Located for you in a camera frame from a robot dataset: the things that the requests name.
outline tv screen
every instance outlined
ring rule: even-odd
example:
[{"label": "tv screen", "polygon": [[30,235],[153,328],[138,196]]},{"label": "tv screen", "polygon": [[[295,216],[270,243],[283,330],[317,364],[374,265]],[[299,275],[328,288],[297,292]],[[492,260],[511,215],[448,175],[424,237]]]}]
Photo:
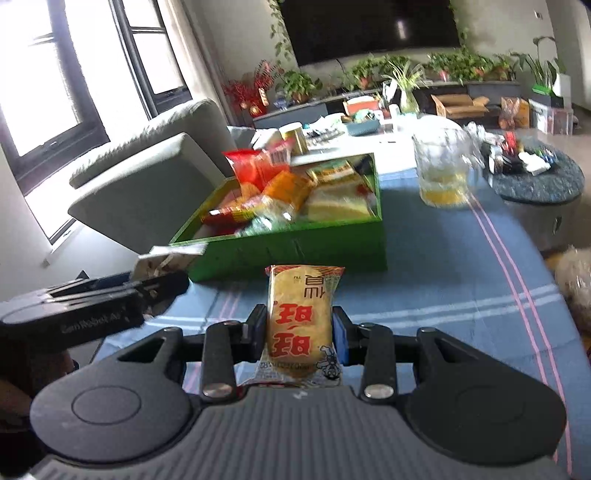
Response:
[{"label": "tv screen", "polygon": [[457,47],[449,0],[284,0],[299,65],[403,48]]}]

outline tile floor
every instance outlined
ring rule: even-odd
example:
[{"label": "tile floor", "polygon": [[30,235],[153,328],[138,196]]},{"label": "tile floor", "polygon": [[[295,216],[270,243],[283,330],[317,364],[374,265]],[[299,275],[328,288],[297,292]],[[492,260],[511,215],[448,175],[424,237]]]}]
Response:
[{"label": "tile floor", "polygon": [[531,133],[540,141],[562,150],[583,170],[587,179],[577,213],[577,221],[571,232],[571,244],[576,247],[591,247],[591,113],[575,108],[580,128],[572,137],[545,135],[540,131]]}]

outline gray couch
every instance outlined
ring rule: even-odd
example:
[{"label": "gray couch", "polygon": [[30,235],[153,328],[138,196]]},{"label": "gray couch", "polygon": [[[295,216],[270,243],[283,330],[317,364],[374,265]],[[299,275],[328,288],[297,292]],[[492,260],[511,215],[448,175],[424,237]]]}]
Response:
[{"label": "gray couch", "polygon": [[254,133],[227,127],[212,100],[179,105],[127,141],[77,159],[70,179],[77,198],[68,212],[139,254],[167,245],[233,175],[222,152],[247,147]]}]

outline rice cracker package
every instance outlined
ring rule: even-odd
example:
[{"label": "rice cracker package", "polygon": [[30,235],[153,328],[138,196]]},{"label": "rice cracker package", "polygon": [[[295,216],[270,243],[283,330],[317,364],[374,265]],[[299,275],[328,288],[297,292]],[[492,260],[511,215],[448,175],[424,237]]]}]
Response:
[{"label": "rice cracker package", "polygon": [[341,267],[269,267],[267,347],[254,381],[340,384],[332,343],[332,297]]}]

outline round table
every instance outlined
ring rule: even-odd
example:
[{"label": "round table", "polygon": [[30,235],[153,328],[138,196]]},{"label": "round table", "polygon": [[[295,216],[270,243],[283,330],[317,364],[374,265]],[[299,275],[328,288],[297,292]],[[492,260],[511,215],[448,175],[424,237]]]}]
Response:
[{"label": "round table", "polygon": [[585,177],[575,161],[534,137],[520,137],[526,150],[548,148],[557,161],[549,171],[489,175],[494,191],[505,201],[540,251],[569,244],[569,231],[585,186]]}]

